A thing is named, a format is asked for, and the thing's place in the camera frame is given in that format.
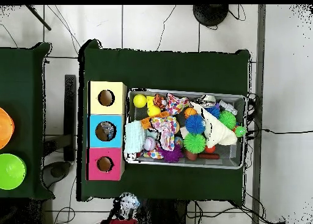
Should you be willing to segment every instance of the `pink box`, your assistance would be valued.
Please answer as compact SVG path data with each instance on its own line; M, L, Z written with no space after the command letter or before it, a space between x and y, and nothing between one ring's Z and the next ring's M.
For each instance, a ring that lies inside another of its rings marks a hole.
M98 161L105 157L107 163L100 164ZM119 181L124 171L124 160L122 158L122 148L120 147L92 147L89 149L88 178L87 180L111 180Z

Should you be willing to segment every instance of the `round hole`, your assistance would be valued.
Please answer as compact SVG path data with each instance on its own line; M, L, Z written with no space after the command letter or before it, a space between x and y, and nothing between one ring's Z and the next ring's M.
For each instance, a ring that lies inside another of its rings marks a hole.
M111 106L115 101L115 96L110 90L102 90L98 95L98 101L103 106Z
M116 136L116 126L109 121L101 122L95 129L95 135L101 141L111 141Z
M112 170L113 161L109 157L102 157L97 161L98 169L102 172L108 172Z

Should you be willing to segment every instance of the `green spiky ball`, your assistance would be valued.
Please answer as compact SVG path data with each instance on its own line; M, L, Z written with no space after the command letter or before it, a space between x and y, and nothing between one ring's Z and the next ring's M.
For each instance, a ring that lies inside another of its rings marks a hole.
M205 149L205 138L201 134L188 133L183 145L189 152L198 154Z
M236 126L236 117L229 111L222 111L219 116L219 121L230 130Z

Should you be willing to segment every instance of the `green bowl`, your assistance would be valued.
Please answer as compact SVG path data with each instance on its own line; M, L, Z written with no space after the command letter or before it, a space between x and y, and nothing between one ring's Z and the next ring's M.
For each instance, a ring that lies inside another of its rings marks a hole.
M0 155L0 189L17 188L25 178L26 165L22 159L12 154Z

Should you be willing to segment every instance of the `yellow box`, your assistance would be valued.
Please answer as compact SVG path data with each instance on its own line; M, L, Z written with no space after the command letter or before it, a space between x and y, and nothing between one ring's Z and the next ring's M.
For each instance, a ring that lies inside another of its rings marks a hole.
M90 113L125 114L127 87L122 82L90 81Z

